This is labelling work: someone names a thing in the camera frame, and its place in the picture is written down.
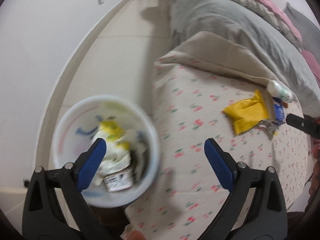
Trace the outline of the person's left hand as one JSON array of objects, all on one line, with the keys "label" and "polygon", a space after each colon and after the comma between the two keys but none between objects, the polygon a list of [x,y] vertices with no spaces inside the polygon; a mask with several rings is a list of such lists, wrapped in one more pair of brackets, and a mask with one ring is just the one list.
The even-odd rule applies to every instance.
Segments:
[{"label": "person's left hand", "polygon": [[140,231],[132,229],[127,235],[127,240],[146,240],[146,238]]}]

